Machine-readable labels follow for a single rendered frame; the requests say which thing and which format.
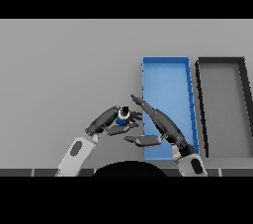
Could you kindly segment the dark right robot hand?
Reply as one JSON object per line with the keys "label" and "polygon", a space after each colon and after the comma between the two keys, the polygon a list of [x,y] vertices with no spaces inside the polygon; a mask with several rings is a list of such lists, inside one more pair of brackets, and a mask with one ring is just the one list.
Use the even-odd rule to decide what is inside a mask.
{"label": "dark right robot hand", "polygon": [[142,98],[139,98],[138,96],[130,96],[132,100],[139,105],[151,118],[160,134],[126,136],[126,141],[134,143],[138,147],[149,147],[160,145],[162,140],[165,139],[179,149],[179,153],[182,157],[197,153],[196,148],[187,141],[185,135],[167,114],[159,109],[154,109],[148,102]]}

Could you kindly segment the blue bin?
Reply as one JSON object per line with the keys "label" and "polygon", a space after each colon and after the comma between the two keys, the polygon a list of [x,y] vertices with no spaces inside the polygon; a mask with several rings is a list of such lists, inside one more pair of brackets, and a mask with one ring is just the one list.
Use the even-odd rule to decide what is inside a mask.
{"label": "blue bin", "polygon": [[142,98],[167,114],[200,152],[190,58],[143,56],[141,67]]}

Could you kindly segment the flat black rounded shape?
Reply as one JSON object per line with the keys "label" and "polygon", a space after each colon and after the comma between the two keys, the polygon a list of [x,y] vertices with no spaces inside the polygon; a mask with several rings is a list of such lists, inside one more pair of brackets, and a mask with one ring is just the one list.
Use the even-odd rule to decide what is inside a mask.
{"label": "flat black rounded shape", "polygon": [[98,169],[94,177],[165,177],[165,174],[150,163],[124,161]]}

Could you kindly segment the dark left robot hand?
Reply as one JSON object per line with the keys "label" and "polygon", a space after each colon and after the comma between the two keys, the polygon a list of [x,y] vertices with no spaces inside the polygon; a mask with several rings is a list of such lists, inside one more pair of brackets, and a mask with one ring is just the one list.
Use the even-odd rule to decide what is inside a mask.
{"label": "dark left robot hand", "polygon": [[142,113],[131,110],[129,110],[130,115],[126,124],[116,124],[116,118],[120,108],[122,107],[114,106],[107,109],[85,129],[85,132],[89,136],[93,136],[94,134],[100,134],[106,131],[110,136],[113,136],[126,133],[130,129],[138,127],[137,121],[142,121]]}

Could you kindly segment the dark grey bin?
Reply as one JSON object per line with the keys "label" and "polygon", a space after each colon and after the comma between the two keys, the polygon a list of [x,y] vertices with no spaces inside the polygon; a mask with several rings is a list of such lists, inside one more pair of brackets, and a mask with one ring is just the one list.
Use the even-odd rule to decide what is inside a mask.
{"label": "dark grey bin", "polygon": [[253,158],[253,100],[244,57],[195,63],[207,158]]}

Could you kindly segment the blue pipe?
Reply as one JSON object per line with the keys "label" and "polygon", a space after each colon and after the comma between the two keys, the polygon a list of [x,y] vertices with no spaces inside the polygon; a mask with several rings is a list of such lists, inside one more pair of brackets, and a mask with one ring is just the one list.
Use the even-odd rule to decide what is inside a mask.
{"label": "blue pipe", "polygon": [[117,118],[116,118],[116,124],[117,125],[123,125],[127,123],[127,120],[129,118],[130,112],[128,107],[122,107],[119,109]]}

